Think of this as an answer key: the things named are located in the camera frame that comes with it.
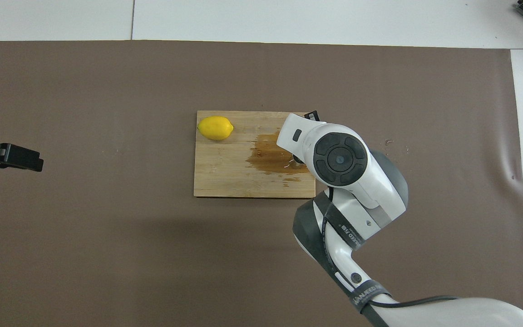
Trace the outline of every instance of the robotic arm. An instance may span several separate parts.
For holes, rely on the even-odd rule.
[[[407,209],[407,182],[388,158],[350,128],[290,114],[277,144],[328,190],[296,211],[293,232],[375,327],[523,327],[523,311],[487,298],[434,297],[398,303],[351,258]]]

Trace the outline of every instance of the brown mat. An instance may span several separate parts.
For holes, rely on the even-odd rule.
[[[508,50],[0,42],[0,142],[45,161],[0,170],[0,326],[366,325],[294,240],[304,200],[193,197],[197,110],[351,126],[410,187],[370,276],[523,309]]]

